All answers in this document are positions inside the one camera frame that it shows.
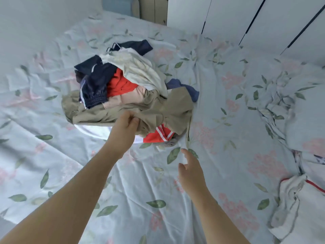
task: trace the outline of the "white wardrobe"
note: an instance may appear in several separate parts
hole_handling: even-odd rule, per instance
[[[167,26],[325,65],[325,0],[169,0]]]

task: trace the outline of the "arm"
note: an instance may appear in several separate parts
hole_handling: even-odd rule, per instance
[[[63,188],[14,227],[0,244],[78,243],[114,164],[131,147],[139,124],[129,111],[100,151]]]
[[[186,149],[188,164],[178,164],[179,181],[199,212],[208,244],[249,244],[209,192],[199,161]]]

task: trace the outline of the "beige clothing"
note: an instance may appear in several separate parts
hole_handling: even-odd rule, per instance
[[[109,97],[108,102],[103,103],[103,106],[105,109],[108,109],[121,104],[141,103],[144,99],[145,92],[146,89],[143,86],[138,86],[132,92]]]
[[[143,102],[129,103],[105,109],[102,104],[85,109],[79,102],[79,91],[63,96],[62,108],[67,120],[72,124],[113,126],[124,110],[136,112],[140,119],[137,133],[145,137],[154,133],[156,127],[164,124],[171,131],[181,135],[192,116],[193,102],[185,87],[175,88],[168,99],[160,96],[157,90],[146,91]]]

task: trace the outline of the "floral bed sheet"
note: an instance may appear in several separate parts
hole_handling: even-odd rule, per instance
[[[79,88],[74,65],[114,42],[143,39],[154,48],[145,57],[167,81],[200,91],[189,136],[172,148],[133,144],[112,169],[80,243],[205,243],[177,177],[182,147],[199,158],[211,193],[249,241],[276,242],[267,222],[279,182],[298,169],[259,109],[272,101],[280,74],[318,68],[111,12],[75,25],[0,82],[0,216],[19,223],[105,142],[64,117],[62,95]]]

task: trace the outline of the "red trim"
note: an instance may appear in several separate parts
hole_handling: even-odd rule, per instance
[[[284,178],[281,180],[281,182],[285,181],[285,180],[289,180],[289,178]],[[320,188],[319,186],[317,186],[314,182],[310,181],[310,180],[306,180],[307,183],[309,183],[310,185],[314,186],[315,188],[317,188],[319,191],[321,191],[322,193],[325,194],[325,190]]]

